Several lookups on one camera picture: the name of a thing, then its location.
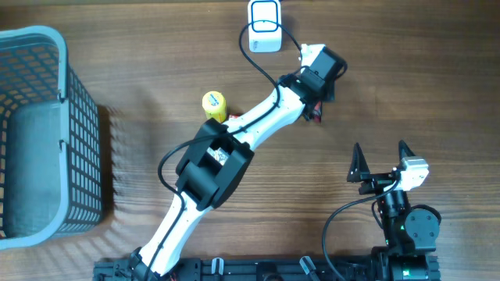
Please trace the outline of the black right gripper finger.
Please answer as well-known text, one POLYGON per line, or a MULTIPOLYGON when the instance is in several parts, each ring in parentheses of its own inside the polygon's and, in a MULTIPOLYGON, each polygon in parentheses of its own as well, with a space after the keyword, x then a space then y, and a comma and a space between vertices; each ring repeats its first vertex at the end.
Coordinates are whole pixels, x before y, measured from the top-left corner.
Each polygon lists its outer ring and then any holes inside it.
POLYGON ((352 162, 348 171, 347 181, 358 183, 367 181, 370 177, 370 169, 366 163, 363 151, 359 143, 355 143, 352 153, 352 162))
POLYGON ((402 161, 404 158, 411 158, 416 156, 404 140, 400 140, 398 142, 398 155, 400 161, 402 161))

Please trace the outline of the black red hex wrench packet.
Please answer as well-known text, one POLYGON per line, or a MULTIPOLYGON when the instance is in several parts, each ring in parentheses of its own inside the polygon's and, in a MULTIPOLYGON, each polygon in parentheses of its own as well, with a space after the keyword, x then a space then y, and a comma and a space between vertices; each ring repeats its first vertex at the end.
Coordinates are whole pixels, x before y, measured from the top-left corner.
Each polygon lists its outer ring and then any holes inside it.
POLYGON ((323 103, 318 101, 315 105, 307 105, 302 113, 306 121, 321 123, 323 114, 323 103))

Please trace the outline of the yellow mentos gum bottle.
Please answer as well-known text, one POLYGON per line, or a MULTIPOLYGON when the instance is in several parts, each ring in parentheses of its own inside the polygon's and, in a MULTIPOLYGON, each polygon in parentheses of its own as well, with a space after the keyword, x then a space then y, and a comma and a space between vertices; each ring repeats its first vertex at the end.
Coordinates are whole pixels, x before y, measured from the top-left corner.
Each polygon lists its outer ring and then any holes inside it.
POLYGON ((202 107, 207 119, 223 123, 227 119, 227 102, 219 91, 209 91, 202 98, 202 107))

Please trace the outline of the round tin can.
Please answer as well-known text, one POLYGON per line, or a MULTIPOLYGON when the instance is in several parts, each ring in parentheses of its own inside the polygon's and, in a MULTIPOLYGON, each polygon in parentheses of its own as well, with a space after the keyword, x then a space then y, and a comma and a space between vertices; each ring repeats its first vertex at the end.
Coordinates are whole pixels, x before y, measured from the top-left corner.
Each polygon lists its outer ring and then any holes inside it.
POLYGON ((220 165, 224 165, 230 155, 225 152, 222 148, 217 148, 216 150, 211 147, 207 148, 207 153, 214 158, 220 165))

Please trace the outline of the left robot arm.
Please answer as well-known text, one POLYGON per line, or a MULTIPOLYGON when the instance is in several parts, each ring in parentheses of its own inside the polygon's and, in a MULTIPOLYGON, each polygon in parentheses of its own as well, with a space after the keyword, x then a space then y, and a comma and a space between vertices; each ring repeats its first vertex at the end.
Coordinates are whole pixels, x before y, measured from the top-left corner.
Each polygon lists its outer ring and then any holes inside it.
POLYGON ((301 56, 298 72, 281 77, 268 98, 224 123, 209 119, 184 144, 170 209, 153 238, 130 256, 136 280, 159 280, 175 267, 202 217, 238 187, 260 144, 300 117, 320 116, 317 104, 332 99, 348 65, 323 44, 305 46, 301 56))

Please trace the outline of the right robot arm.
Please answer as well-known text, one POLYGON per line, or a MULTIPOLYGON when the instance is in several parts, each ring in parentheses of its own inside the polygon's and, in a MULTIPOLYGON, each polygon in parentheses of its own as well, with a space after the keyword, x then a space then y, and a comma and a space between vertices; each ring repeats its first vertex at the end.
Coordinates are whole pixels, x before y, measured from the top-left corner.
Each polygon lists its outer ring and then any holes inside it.
POLYGON ((368 280, 439 280, 436 251, 441 215, 428 205, 411 205, 408 192, 429 175, 427 161, 403 140, 399 164, 388 173, 372 173, 359 144, 353 147, 347 181, 360 183, 359 193, 371 195, 386 245, 374 247, 362 270, 368 280))

